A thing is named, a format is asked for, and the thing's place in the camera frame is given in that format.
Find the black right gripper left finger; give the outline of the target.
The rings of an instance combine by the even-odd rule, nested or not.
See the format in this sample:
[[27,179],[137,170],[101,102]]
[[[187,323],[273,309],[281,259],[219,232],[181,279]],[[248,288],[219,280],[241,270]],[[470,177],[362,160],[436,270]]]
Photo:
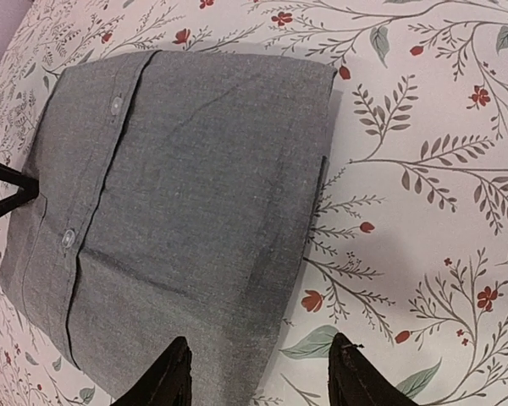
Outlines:
[[191,406],[191,361],[186,338],[175,338],[135,385],[111,406]]

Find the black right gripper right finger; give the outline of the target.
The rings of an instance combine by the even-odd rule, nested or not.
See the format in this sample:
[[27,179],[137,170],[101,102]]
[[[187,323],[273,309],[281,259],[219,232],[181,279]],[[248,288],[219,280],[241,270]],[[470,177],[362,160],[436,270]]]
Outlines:
[[329,348],[331,406],[417,406],[390,384],[354,344],[338,332]]

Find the grey long sleeve shirt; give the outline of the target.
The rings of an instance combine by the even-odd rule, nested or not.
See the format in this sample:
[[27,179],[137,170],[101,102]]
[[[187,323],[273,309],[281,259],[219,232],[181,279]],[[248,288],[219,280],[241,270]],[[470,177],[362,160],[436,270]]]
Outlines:
[[336,72],[132,52],[65,69],[0,267],[9,301],[122,395],[171,341],[195,405],[246,405],[278,341],[330,149]]

